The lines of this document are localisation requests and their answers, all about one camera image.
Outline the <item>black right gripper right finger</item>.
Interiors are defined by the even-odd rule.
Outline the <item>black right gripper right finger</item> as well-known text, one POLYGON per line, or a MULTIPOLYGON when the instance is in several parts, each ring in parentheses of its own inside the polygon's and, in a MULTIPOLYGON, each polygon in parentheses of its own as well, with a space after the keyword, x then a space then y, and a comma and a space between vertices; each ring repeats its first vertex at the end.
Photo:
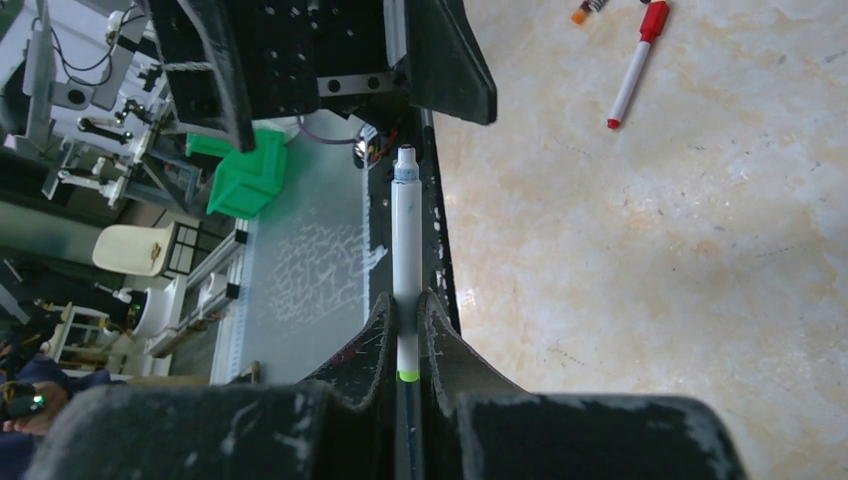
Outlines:
POLYGON ((676 395, 531 393, 418 304, 430 479, 744 479, 725 424, 676 395))

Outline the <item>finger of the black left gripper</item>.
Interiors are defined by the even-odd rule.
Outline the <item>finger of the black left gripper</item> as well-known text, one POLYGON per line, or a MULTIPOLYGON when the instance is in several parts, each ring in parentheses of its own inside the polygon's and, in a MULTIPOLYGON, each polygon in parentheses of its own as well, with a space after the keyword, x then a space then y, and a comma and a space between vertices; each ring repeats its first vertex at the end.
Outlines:
POLYGON ((497 87, 462 0, 406 3, 412 105, 479 125, 497 119, 497 87))

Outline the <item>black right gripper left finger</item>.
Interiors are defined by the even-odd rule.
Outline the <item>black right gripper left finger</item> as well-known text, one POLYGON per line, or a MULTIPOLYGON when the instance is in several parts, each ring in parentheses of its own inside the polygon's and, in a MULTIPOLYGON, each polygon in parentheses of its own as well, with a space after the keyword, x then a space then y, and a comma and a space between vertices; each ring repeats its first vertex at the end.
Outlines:
POLYGON ((377 479, 397 308, 381 294, 362 330, 288 385, 100 386, 73 400, 30 479, 377 479))

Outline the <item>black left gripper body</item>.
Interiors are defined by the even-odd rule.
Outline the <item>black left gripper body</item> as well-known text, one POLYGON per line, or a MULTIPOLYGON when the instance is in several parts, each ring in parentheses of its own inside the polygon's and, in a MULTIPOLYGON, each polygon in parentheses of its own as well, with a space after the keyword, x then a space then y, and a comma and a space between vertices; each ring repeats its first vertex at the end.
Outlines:
POLYGON ((255 149, 256 120, 349 116, 398 90, 381 1, 151 1, 161 66, 188 133, 255 149))

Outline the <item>white pen with green tip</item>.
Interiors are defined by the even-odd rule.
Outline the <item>white pen with green tip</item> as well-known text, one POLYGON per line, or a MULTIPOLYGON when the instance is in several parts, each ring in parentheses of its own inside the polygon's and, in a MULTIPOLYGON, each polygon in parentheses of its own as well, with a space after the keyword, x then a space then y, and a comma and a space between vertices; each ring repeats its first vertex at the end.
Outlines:
POLYGON ((422 184, 416 149, 398 148, 391 183, 392 217, 392 296, 398 308, 397 378, 405 401, 406 452, 410 479, 424 477, 421 447, 421 414, 418 396, 420 355, 418 340, 418 299, 422 280, 422 184))

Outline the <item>red orange pen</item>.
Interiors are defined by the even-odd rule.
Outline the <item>red orange pen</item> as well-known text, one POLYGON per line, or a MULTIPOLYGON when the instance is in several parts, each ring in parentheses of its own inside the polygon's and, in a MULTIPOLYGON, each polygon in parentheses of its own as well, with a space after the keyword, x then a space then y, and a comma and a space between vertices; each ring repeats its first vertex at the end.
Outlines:
POLYGON ((576 25, 583 24, 593 13, 600 12, 608 0, 582 0, 571 15, 571 20, 576 25))

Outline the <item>white marker with red tip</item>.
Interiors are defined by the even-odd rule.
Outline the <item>white marker with red tip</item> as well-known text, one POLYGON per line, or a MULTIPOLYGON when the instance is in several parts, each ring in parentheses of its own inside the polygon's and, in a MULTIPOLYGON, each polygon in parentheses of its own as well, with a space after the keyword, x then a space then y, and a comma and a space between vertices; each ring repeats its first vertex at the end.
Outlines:
POLYGON ((668 1, 650 1, 647 4, 639 28, 639 42, 608 114, 608 129, 617 130, 622 125, 648 54, 656 38, 662 34, 669 13, 670 3, 668 1))

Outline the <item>person hand with watch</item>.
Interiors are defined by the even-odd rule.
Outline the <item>person hand with watch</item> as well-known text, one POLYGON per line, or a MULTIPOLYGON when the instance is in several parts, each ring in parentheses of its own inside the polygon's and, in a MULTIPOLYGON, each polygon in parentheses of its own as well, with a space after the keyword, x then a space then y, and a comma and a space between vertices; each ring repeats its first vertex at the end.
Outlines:
POLYGON ((2 431, 43 437, 69 400, 56 382, 6 382, 1 386, 2 431))

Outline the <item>cream plastic chair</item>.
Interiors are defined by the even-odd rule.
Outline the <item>cream plastic chair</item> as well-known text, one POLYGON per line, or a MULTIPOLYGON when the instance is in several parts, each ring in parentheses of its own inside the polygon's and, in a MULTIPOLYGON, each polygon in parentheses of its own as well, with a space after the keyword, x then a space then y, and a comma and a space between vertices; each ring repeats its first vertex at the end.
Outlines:
POLYGON ((133 276, 157 277, 168 268, 177 223, 161 228, 111 225, 102 230, 92 252, 100 269, 133 276))

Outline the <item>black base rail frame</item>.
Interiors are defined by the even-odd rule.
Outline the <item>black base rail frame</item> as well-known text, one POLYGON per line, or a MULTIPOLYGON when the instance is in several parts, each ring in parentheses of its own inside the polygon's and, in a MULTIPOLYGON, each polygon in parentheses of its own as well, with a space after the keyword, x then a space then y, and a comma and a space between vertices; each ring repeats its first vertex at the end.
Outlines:
POLYGON ((364 263, 366 298, 393 293, 392 275, 440 299, 456 333, 461 332, 454 262, 449 241, 433 114, 410 109, 392 130, 367 126, 363 154, 364 263))

